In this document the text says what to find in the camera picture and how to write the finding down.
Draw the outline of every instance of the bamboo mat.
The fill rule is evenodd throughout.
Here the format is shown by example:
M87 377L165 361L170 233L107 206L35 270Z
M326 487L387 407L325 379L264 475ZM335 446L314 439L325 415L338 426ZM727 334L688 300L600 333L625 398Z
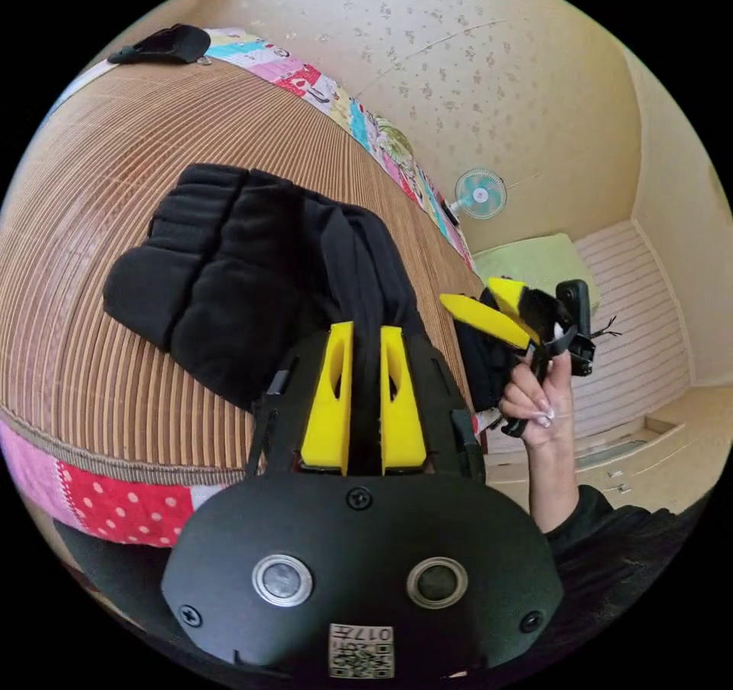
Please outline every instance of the bamboo mat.
M0 417L10 427L116 479L240 478L250 417L102 312L112 263L142 242L190 163L258 168L378 214L468 399L438 294L478 295L480 280L332 120L213 60L118 67L64 103L31 144L0 223Z

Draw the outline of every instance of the finger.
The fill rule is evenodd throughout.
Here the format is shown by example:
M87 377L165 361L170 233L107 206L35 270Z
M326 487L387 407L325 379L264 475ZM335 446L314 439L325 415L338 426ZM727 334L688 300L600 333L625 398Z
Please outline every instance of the finger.
M564 390L571 386L573 381L573 360L570 352L563 352L552 360L552 367L547 373L552 386Z
M504 399L514 405L527 408L532 412L537 411L537 405L535 405L531 398L529 398L514 382L510 382L504 388Z
M527 395L537 410L544 413L549 412L550 403L547 401L542 385L526 364L519 364L512 370L512 382Z
M516 418L520 421L537 421L538 423L550 425L549 419L544 413L538 412L534 405L528 408L526 405L517 405L511 400L502 398L499 403L499 410L506 418Z

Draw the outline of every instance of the wall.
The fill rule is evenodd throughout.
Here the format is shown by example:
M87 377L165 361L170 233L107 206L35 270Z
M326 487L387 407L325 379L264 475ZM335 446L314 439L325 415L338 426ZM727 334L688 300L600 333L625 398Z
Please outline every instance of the wall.
M472 250L628 220L640 121L611 37L562 0L198 0L206 27L239 26L339 80L395 123L452 201L476 166L509 187Z
M196 24L195 10L201 2L208 0L169 0L158 6L151 6L151 10L130 27L125 29L119 36L115 37L94 59L85 67L88 69L97 62L102 61L113 51L118 51L123 46L136 44L146 36L150 36L161 28L168 28L173 24Z
M642 123L633 218L680 303L693 383L733 385L733 214L680 107L639 59L625 55Z

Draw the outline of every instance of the pink fabric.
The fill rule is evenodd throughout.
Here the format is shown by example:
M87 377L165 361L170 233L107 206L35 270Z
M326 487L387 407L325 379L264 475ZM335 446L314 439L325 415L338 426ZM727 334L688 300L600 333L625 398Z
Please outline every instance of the pink fabric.
M193 514L185 486L120 482L60 464L69 504L84 531L116 543L169 547Z
M221 486L123 482L49 456L0 421L0 445L20 492L55 520L103 540L171 547Z
M32 446L2 421L0 444L18 489L54 519L79 529L79 519L66 499L58 461Z

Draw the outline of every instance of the green pillow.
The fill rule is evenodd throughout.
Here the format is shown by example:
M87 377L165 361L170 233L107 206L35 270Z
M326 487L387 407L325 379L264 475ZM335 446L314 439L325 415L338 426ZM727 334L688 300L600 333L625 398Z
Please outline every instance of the green pillow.
M484 282L488 278L508 276L527 283L530 288L555 295L558 283L581 279L588 284L591 311L595 311L601 302L593 276L565 233L533 237L484 250L474 255L473 261Z

